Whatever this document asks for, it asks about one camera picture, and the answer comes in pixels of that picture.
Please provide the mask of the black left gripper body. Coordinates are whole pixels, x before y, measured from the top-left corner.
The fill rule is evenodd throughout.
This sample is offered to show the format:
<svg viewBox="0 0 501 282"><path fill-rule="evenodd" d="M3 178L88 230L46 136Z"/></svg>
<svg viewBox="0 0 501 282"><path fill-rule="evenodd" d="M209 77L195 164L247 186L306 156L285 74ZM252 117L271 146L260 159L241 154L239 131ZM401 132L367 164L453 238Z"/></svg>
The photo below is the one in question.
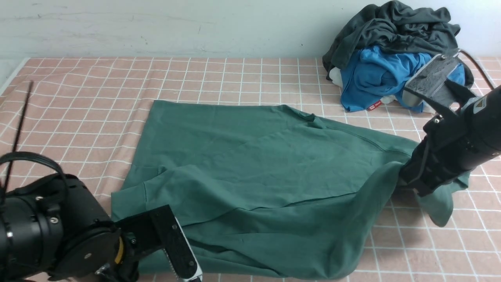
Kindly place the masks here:
<svg viewBox="0 0 501 282"><path fill-rule="evenodd" d="M116 222L121 232L119 241L111 262L95 271L99 282L136 282L141 259L159 250L165 255L153 222L153 214L158 208Z"/></svg>

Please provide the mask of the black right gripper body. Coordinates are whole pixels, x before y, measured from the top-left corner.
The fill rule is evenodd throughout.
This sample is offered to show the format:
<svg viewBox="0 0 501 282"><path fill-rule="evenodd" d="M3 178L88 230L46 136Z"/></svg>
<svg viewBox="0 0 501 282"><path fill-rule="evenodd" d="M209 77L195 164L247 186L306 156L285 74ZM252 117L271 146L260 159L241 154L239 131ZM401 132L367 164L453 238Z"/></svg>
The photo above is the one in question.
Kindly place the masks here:
<svg viewBox="0 0 501 282"><path fill-rule="evenodd" d="M424 130L426 137L400 169L397 182L421 197L494 158L493 114L435 118Z"/></svg>

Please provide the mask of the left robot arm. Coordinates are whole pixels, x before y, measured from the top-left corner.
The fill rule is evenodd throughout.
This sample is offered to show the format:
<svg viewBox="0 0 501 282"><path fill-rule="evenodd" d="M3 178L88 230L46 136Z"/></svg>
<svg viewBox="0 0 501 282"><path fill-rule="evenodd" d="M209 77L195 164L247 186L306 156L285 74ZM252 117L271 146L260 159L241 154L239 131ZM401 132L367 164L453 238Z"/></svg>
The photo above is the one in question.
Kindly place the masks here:
<svg viewBox="0 0 501 282"><path fill-rule="evenodd" d="M160 251L180 282L200 267L169 205L113 221L75 175L48 175L7 193L1 206L1 281L137 282Z"/></svg>

